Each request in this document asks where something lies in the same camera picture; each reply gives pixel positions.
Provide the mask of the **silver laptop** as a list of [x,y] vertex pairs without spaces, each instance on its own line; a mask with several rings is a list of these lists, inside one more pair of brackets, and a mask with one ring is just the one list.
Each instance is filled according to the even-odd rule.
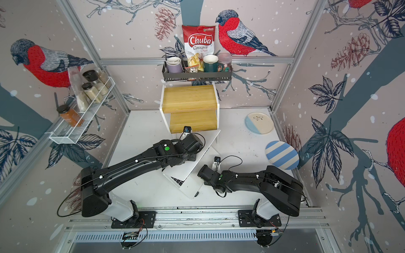
[[193,199],[204,184],[197,174],[203,165],[211,167],[215,157],[220,154],[212,148],[212,144],[216,141],[220,130],[203,131],[200,134],[207,141],[205,147],[196,155],[195,161],[186,161],[182,165],[175,167],[167,167],[163,171],[163,175],[175,185],[187,198]]

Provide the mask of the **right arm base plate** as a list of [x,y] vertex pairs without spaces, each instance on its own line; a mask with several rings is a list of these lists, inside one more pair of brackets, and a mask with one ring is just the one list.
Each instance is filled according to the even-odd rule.
[[269,220],[266,220],[259,215],[253,215],[252,210],[239,210],[238,211],[239,226],[244,227],[281,227],[282,222],[279,214],[274,215]]

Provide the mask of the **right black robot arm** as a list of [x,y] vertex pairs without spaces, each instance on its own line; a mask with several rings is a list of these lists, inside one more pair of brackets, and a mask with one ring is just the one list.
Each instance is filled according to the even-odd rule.
[[275,166],[256,173],[215,172],[204,165],[197,176],[219,194],[236,191],[261,193],[280,212],[297,217],[300,214],[303,185]]

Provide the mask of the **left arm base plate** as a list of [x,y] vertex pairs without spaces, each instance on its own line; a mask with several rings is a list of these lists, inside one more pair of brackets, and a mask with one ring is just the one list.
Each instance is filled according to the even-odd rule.
[[131,217],[126,221],[112,220],[112,229],[135,229],[144,226],[147,229],[153,228],[156,220],[156,211],[140,211],[139,217]]

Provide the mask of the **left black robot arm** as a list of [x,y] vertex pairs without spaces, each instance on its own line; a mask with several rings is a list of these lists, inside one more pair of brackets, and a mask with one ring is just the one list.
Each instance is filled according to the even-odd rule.
[[81,215],[88,218],[99,214],[119,221],[137,216],[133,201],[119,200],[110,192],[143,174],[195,161],[205,147],[198,134],[183,139],[161,140],[141,154],[110,167],[95,170],[87,167],[80,172]]

